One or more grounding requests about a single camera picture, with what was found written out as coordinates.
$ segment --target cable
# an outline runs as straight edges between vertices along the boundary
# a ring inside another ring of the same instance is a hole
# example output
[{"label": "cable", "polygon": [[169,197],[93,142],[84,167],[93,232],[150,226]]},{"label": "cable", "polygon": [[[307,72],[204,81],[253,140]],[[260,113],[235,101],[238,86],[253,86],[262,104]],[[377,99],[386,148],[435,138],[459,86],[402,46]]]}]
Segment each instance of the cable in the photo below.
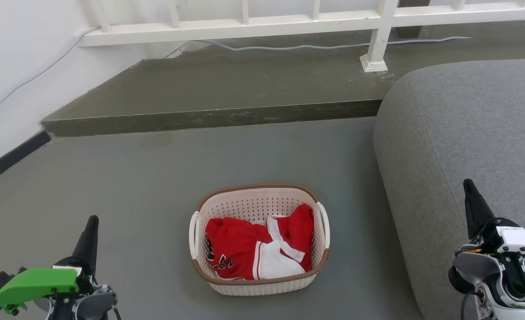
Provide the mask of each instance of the cable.
[{"label": "cable", "polygon": [[[388,42],[387,44],[404,44],[404,43],[424,43],[424,42],[444,42],[448,40],[455,40],[455,39],[471,39],[469,36],[450,36],[448,38],[444,39],[413,39],[413,40],[403,40],[403,41],[392,41]],[[208,44],[214,44],[218,45],[222,48],[232,50],[232,51],[244,51],[244,50],[272,50],[272,51],[285,51],[285,50],[295,50],[295,49],[301,49],[301,48],[312,48],[312,49],[343,49],[343,48],[356,48],[356,47],[365,47],[369,45],[369,43],[359,43],[359,44],[346,44],[346,45],[334,45],[333,47],[322,47],[320,45],[310,45],[310,44],[303,44],[303,45],[297,45],[296,47],[283,47],[283,48],[274,48],[274,47],[242,47],[242,48],[233,48],[228,45],[215,42],[212,40],[194,40],[195,42],[203,42]]]},{"label": "cable", "polygon": [[462,299],[462,309],[460,310],[460,320],[464,320],[464,309],[466,308],[466,302],[468,301],[469,296],[479,296],[477,292],[468,292]]},{"label": "cable", "polygon": [[25,81],[24,83],[22,83],[21,85],[18,85],[17,87],[15,87],[9,94],[5,95],[5,97],[3,97],[2,99],[0,99],[0,104],[3,103],[4,101],[6,101],[6,99],[8,99],[13,93],[15,93],[15,91],[17,89],[20,89],[21,87],[27,85],[28,83],[30,83],[31,81],[35,80],[37,77],[39,77],[40,75],[43,75],[47,70],[51,69],[51,67],[53,67],[54,65],[56,65],[59,61],[61,61],[61,59],[63,59],[76,45],[77,43],[79,43],[80,39],[83,38],[84,35],[94,31],[94,30],[97,30],[97,29],[100,29],[100,27],[94,27],[94,28],[90,28],[86,31],[84,31],[76,40],[75,40],[75,43],[73,43],[73,45],[63,54],[61,55],[57,60],[55,60],[53,63],[51,63],[51,65],[47,68],[45,68],[43,71],[41,71],[40,73],[38,73],[37,75],[33,76],[31,79],[29,79],[28,81]]},{"label": "cable", "polygon": [[122,318],[120,317],[120,312],[119,310],[115,307],[115,308],[112,308],[112,310],[114,310],[115,312],[115,315],[116,315],[116,320],[122,320]]}]

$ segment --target white railing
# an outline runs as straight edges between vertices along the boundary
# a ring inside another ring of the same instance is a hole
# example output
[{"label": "white railing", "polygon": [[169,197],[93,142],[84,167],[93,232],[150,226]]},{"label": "white railing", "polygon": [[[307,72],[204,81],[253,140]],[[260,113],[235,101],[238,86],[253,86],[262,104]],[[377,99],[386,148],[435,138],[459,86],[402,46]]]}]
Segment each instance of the white railing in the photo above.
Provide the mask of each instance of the white railing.
[{"label": "white railing", "polygon": [[313,0],[309,15],[256,18],[249,16],[248,0],[242,0],[241,19],[180,21],[176,0],[167,0],[170,23],[116,26],[111,25],[103,0],[92,1],[102,28],[84,35],[81,47],[373,30],[368,52],[360,57],[366,72],[387,70],[383,55],[392,27],[525,20],[525,0],[494,4],[453,0],[450,6],[409,8],[397,8],[398,0],[380,0],[377,10],[329,13],[319,12],[320,0]]}]

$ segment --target black baseboard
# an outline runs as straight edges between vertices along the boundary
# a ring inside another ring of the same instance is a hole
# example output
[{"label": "black baseboard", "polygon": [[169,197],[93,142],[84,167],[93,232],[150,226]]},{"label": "black baseboard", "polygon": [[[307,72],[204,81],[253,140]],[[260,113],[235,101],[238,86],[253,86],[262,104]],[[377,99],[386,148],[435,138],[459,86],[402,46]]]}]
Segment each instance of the black baseboard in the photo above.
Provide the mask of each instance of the black baseboard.
[{"label": "black baseboard", "polygon": [[11,152],[5,154],[0,158],[0,175],[11,166],[17,164],[20,160],[36,151],[39,147],[47,144],[50,140],[51,137],[49,134],[46,131],[42,131],[21,144],[19,147],[13,149]]}]

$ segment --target gray sofa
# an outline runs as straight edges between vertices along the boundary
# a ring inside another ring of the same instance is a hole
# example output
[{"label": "gray sofa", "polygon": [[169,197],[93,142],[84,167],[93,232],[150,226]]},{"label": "gray sofa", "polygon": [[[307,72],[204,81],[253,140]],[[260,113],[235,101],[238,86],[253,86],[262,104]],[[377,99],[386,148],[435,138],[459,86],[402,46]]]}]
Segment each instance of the gray sofa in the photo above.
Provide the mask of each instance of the gray sofa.
[{"label": "gray sofa", "polygon": [[525,227],[525,60],[409,73],[380,107],[374,148],[418,306],[427,320],[458,320],[463,296],[447,272],[467,242],[463,180]]}]

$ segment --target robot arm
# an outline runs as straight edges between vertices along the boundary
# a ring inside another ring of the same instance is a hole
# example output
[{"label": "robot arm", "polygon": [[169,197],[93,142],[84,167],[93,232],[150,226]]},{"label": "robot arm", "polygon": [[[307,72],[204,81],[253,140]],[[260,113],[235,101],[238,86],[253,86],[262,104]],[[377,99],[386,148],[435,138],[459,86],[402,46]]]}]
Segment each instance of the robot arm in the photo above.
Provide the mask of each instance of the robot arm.
[{"label": "robot arm", "polygon": [[525,320],[525,229],[495,217],[472,180],[464,191],[470,242],[456,252],[449,280],[476,296],[480,319]]},{"label": "robot arm", "polygon": [[116,310],[116,293],[95,279],[99,218],[91,216],[71,255],[51,268],[0,272],[0,311],[16,316],[26,302],[48,313],[46,320],[107,320]]}]

